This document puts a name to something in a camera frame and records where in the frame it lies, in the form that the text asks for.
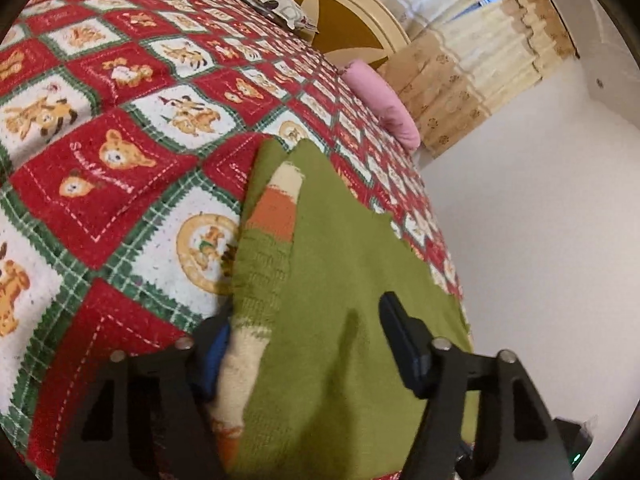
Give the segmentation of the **green orange cream striped sweater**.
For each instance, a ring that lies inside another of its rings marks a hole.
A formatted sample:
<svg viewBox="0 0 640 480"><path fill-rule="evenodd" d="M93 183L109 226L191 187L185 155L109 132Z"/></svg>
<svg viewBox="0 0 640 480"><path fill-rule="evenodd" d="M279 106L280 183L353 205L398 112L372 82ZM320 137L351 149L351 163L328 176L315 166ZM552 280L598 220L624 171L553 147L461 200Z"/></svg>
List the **green orange cream striped sweater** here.
<svg viewBox="0 0 640 480"><path fill-rule="evenodd" d="M262 142L232 266L231 336L209 413L232 479L375 479L405 463L424 404L378 302L472 347L459 300L310 141Z"/></svg>

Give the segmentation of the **red patchwork teddy bedspread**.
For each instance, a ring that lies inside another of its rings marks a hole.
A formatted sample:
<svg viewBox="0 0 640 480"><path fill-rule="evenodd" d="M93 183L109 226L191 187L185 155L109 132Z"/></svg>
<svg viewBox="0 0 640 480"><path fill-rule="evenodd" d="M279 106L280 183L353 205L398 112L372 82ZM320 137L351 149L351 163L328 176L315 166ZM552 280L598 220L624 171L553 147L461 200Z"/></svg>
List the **red patchwork teddy bedspread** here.
<svg viewBox="0 0 640 480"><path fill-rule="evenodd" d="M326 155L469 343L418 172L322 54L239 0L29 0L1 45L1 427L38 478L113 350L226 299L269 138Z"/></svg>

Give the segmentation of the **pink pillow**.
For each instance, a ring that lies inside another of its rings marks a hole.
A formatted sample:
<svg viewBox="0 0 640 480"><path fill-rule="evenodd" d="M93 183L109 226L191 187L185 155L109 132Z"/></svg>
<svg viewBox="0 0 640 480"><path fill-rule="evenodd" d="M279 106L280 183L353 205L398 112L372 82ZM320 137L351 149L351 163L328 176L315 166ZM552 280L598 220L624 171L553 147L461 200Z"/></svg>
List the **pink pillow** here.
<svg viewBox="0 0 640 480"><path fill-rule="evenodd" d="M352 93L370 108L381 126L409 154L420 148L421 137L399 96L369 64L357 58L340 69L341 77Z"/></svg>

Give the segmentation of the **beige floral curtain behind bed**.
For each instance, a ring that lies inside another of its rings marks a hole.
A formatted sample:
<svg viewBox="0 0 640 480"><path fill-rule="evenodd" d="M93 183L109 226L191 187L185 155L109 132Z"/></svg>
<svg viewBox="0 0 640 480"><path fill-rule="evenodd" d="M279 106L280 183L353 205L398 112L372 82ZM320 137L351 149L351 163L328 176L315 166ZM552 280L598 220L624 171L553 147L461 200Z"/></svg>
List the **beige floral curtain behind bed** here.
<svg viewBox="0 0 640 480"><path fill-rule="evenodd" d="M436 158L576 50L551 0L378 0L409 38L378 70Z"/></svg>

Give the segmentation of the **cream wooden headboard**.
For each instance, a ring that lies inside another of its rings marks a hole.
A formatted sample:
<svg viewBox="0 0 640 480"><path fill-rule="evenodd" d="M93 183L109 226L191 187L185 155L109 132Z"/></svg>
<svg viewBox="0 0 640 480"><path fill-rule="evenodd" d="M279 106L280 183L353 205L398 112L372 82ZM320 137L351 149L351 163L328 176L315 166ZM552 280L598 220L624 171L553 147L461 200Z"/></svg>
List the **cream wooden headboard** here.
<svg viewBox="0 0 640 480"><path fill-rule="evenodd" d="M312 29L295 29L335 65L360 58L372 67L407 47L410 39L390 10L380 0L294 0Z"/></svg>

